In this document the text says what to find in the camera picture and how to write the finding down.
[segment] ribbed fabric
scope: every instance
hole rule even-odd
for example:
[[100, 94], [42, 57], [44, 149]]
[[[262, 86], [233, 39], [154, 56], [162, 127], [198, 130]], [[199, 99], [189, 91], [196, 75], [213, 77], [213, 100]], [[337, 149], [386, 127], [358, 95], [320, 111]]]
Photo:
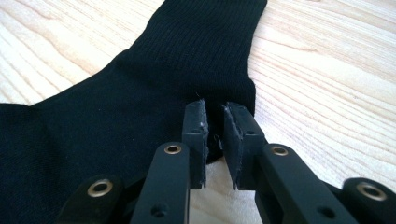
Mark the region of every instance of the ribbed fabric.
[[222, 106], [254, 112], [251, 39], [264, 0], [166, 0], [130, 49], [96, 75], [36, 105], [0, 105], [0, 222], [53, 223], [87, 178], [146, 172], [180, 141], [184, 108], [204, 99], [209, 159]]

